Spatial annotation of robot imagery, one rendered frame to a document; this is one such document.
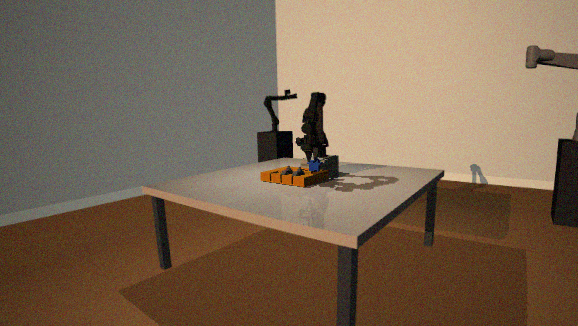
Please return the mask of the orange flat panel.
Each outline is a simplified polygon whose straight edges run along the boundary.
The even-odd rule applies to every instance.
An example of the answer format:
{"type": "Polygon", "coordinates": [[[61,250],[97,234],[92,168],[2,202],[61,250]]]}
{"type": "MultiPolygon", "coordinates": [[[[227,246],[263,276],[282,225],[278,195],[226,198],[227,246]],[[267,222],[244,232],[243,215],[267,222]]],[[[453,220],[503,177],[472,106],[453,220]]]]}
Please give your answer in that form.
{"type": "Polygon", "coordinates": [[[260,172],[261,181],[306,187],[329,179],[329,170],[309,171],[309,168],[282,167],[260,172]],[[286,170],[284,170],[286,169],[286,170]],[[291,170],[297,169],[297,170],[291,170]]]}

